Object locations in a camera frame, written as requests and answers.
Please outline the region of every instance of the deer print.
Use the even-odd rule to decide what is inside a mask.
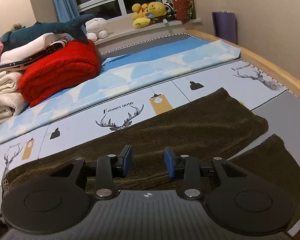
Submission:
[[[282,88],[282,86],[280,84],[278,84],[276,81],[271,80],[271,81],[266,81],[263,79],[263,75],[261,74],[262,72],[260,70],[255,71],[255,73],[257,73],[257,77],[254,76],[248,76],[246,74],[244,75],[240,75],[239,71],[237,73],[237,75],[234,75],[235,77],[240,77],[240,78],[251,78],[252,80],[258,80],[260,81],[262,84],[264,84],[267,88],[273,90],[273,91],[278,91]]]
[[[131,106],[131,107],[133,107],[136,110],[135,113],[133,115],[131,115],[128,112],[129,117],[126,120],[124,120],[123,125],[121,125],[121,126],[117,126],[115,123],[111,123],[111,118],[109,119],[108,123],[104,122],[103,119],[106,117],[107,114],[105,114],[105,116],[101,119],[100,123],[98,123],[96,121],[96,124],[99,125],[100,127],[110,127],[111,131],[118,131],[118,130],[121,130],[123,128],[126,128],[126,127],[128,127],[132,124],[131,120],[133,118],[135,118],[136,116],[138,116],[142,112],[144,105],[142,105],[141,110],[139,110],[139,108],[134,107],[134,106]]]
[[[20,149],[20,147],[18,146],[18,151],[14,152],[14,155],[12,156],[12,158],[10,160],[8,160],[8,157],[9,157],[8,154],[7,153],[4,154],[4,160],[6,161],[6,167],[4,168],[3,176],[7,175],[7,173],[10,171],[9,165],[12,163],[13,159],[18,156],[18,154],[22,151],[22,149],[23,149],[23,147]]]

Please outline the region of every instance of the light blue patterned blanket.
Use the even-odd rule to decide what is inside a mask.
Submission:
[[[127,92],[236,59],[240,52],[240,49],[218,40],[171,56],[108,70],[1,124],[0,144]]]

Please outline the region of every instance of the window sill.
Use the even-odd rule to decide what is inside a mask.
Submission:
[[[200,23],[201,19],[194,19],[194,20],[190,20],[189,23]],[[154,30],[154,29],[159,29],[159,28],[164,28],[167,26],[175,26],[175,25],[182,25],[181,21],[171,21],[168,22],[167,24],[165,23],[156,23],[156,24],[152,24],[148,27],[145,28],[141,28],[141,29],[135,29],[132,26],[132,20],[128,21],[127,23],[121,20],[117,20],[117,21],[112,21],[108,23],[108,33],[109,36],[107,38],[104,39],[98,39],[97,41],[94,42],[95,45],[99,45],[102,44],[104,42],[107,41],[112,41],[114,39],[117,38],[121,38],[124,36],[128,36],[131,34],[135,34],[135,33],[141,33],[141,32],[146,32],[149,30]]]

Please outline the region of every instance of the folded red blanket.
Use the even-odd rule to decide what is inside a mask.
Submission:
[[[23,98],[33,107],[62,89],[74,87],[100,73],[94,43],[73,40],[31,64],[19,81]]]

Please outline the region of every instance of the purple yoga mat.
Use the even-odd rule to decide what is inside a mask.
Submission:
[[[237,44],[237,22],[233,12],[212,12],[214,35]]]

